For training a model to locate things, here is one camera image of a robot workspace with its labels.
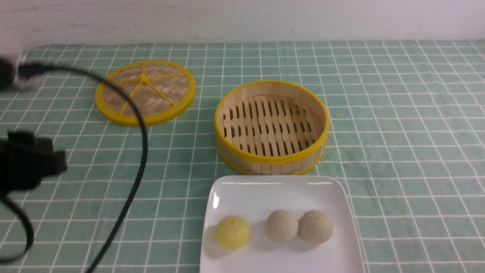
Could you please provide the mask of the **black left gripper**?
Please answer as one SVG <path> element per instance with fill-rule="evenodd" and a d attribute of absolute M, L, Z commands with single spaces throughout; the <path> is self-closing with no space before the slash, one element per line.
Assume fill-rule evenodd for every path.
<path fill-rule="evenodd" d="M 2 192 L 28 191 L 43 179 L 67 171 L 66 152 L 55 150 L 52 138 L 29 131 L 8 131 L 1 139 L 0 187 Z"/>

